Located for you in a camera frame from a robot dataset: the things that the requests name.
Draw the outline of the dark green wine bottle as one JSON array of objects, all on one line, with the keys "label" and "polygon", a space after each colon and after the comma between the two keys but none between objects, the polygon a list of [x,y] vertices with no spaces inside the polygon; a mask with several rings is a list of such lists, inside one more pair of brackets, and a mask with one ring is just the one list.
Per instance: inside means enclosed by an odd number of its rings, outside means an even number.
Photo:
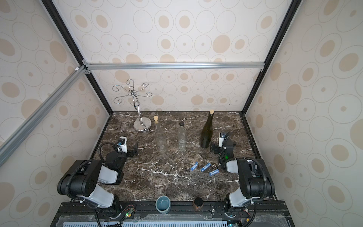
[{"label": "dark green wine bottle", "polygon": [[210,110],[208,119],[201,131],[200,146],[202,148],[209,147],[213,135],[213,116],[214,110]]}]

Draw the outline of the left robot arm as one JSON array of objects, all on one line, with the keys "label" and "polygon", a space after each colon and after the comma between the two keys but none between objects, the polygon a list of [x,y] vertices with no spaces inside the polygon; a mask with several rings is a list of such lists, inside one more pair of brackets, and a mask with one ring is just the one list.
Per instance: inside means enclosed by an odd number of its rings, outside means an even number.
[{"label": "left robot arm", "polygon": [[138,145],[136,142],[132,149],[128,149],[126,137],[121,137],[117,143],[100,144],[100,159],[76,160],[59,180],[58,194],[85,202],[94,209],[120,213],[122,207],[118,196],[106,191],[99,183],[119,185],[127,159],[138,155]]}]

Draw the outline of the blue peeled label strip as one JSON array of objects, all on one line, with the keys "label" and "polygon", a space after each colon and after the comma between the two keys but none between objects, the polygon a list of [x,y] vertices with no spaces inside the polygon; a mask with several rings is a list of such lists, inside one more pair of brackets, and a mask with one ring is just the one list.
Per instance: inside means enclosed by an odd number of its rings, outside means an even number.
[{"label": "blue peeled label strip", "polygon": [[216,169],[216,170],[214,170],[214,171],[212,171],[212,172],[209,172],[209,176],[213,176],[213,175],[216,175],[216,174],[218,174],[219,173],[219,170],[218,169]]}]

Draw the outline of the clear bottle black cap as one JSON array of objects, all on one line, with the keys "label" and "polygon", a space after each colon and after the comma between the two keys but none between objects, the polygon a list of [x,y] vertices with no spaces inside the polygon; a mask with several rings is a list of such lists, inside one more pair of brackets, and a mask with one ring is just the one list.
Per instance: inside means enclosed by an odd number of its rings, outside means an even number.
[{"label": "clear bottle black cap", "polygon": [[186,130],[184,126],[184,122],[180,121],[178,130],[178,150],[180,152],[186,151]]}]

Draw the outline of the tall clear corked bottle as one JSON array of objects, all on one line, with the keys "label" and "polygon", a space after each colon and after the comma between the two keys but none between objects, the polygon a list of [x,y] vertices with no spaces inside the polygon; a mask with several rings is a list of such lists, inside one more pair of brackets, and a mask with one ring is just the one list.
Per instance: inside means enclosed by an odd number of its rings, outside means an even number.
[{"label": "tall clear corked bottle", "polygon": [[162,126],[159,122],[158,116],[155,115],[153,118],[154,118],[155,126],[156,126],[155,143],[157,145],[158,150],[164,154],[168,150],[167,139],[165,137]]}]

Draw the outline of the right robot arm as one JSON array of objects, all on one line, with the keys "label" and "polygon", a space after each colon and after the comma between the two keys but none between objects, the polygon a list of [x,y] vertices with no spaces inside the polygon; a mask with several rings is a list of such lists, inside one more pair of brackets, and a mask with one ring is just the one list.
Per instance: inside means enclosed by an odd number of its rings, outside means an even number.
[{"label": "right robot arm", "polygon": [[257,204],[265,198],[275,194],[275,185],[268,173],[268,168],[262,159],[235,158],[233,156],[235,143],[224,138],[219,144],[211,143],[210,151],[218,155],[218,169],[209,173],[217,175],[220,170],[237,174],[239,187],[224,199],[224,212],[228,218],[231,208],[245,208],[248,205]]}]

